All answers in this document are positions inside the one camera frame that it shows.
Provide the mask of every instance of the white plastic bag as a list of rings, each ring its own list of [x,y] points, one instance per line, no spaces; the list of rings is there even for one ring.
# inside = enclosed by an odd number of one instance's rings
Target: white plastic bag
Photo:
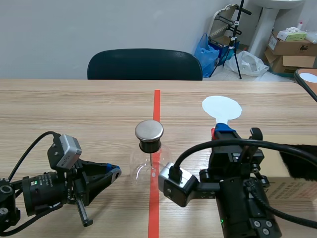
[[[257,77],[263,75],[269,69],[269,66],[266,66],[261,59],[247,51],[237,54],[237,59],[242,74]],[[226,69],[238,73],[235,57],[227,60],[224,66]]]

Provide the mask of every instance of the blue plastic bag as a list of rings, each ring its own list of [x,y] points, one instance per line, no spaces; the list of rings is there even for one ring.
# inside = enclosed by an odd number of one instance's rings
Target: blue plastic bag
[[[214,69],[214,62],[218,58],[218,55],[219,50],[215,50],[213,47],[208,45],[207,33],[204,33],[195,51],[195,57],[199,60],[202,66],[204,78],[211,75]]]

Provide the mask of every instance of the metal screw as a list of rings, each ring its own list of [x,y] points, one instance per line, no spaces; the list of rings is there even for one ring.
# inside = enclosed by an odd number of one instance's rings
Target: metal screw
[[[262,230],[262,231],[263,231],[264,235],[267,235],[267,236],[269,235],[269,231],[268,231],[268,229],[263,228],[263,230]]]
[[[1,215],[5,215],[5,214],[7,214],[9,211],[8,211],[8,209],[6,209],[5,207],[1,207],[0,208],[0,214]]]
[[[268,226],[268,227],[272,227],[273,225],[272,225],[272,222],[270,222],[270,221],[266,221],[266,225]]]
[[[260,226],[261,226],[261,223],[258,222],[258,221],[255,221],[255,222],[254,222],[254,225],[255,225],[256,227],[260,227]]]

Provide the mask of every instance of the black chair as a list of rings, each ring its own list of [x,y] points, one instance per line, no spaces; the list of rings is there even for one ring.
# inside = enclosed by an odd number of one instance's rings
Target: black chair
[[[171,50],[122,49],[103,51],[89,62],[88,79],[202,80],[193,55]]]

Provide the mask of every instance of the sink pedestal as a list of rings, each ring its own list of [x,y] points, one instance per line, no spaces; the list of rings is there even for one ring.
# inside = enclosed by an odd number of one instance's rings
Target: sink pedestal
[[[262,16],[249,47],[249,52],[258,58],[262,58],[264,55],[278,12],[279,9],[263,8]]]

